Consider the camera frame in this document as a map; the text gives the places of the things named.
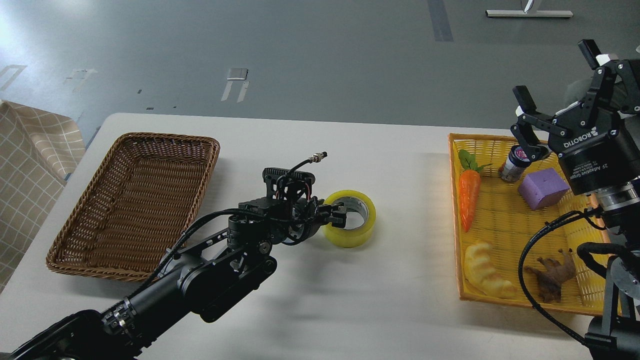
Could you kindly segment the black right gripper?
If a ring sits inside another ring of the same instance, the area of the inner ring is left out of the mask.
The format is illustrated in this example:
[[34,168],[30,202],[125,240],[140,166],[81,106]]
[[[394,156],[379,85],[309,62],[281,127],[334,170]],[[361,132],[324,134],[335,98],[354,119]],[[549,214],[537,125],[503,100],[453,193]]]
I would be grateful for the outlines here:
[[[512,89],[518,103],[516,123],[510,131],[531,162],[556,153],[571,191],[582,195],[619,186],[639,175],[640,60],[604,54],[594,39],[581,39],[578,48],[593,70],[581,101],[552,117],[537,110],[528,87],[516,85]],[[616,109],[611,100],[617,80],[625,97]],[[550,148],[534,129],[549,134]]]

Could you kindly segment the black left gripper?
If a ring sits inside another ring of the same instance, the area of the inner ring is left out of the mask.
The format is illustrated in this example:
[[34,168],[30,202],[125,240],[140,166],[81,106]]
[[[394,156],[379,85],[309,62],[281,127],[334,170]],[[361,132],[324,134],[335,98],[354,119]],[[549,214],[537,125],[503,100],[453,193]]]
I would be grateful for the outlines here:
[[285,205],[285,219],[291,221],[285,226],[286,232],[280,241],[283,245],[301,244],[315,235],[321,225],[338,229],[346,227],[347,209],[343,202],[325,203],[325,199],[318,197],[296,201],[283,198],[281,202]]

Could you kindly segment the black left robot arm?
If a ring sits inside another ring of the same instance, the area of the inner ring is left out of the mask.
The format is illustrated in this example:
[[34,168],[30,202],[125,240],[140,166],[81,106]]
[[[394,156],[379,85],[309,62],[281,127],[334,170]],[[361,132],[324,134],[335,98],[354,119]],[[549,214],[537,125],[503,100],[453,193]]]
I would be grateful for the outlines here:
[[346,226],[345,203],[314,196],[312,173],[271,167],[262,177],[265,196],[197,219],[130,295],[102,312],[64,317],[7,358],[135,360],[183,317],[217,321],[257,290],[277,269],[275,245]]

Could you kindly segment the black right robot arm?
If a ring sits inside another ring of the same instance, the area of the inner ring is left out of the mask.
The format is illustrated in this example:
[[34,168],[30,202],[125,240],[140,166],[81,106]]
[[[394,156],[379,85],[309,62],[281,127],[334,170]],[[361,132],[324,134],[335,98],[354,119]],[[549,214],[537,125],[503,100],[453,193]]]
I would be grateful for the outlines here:
[[[578,47],[593,70],[585,94],[554,115],[537,110],[524,85],[515,86],[517,121],[510,130],[531,162],[551,153],[571,191],[589,195],[596,205],[572,210],[546,223],[526,243],[518,260],[518,280],[537,312],[587,347],[594,360],[639,358],[639,60],[604,54],[593,39]],[[585,266],[605,280],[603,310],[579,335],[548,313],[527,289],[525,259],[542,237],[585,219],[603,221],[601,230],[617,229],[624,244],[585,242],[576,253]]]

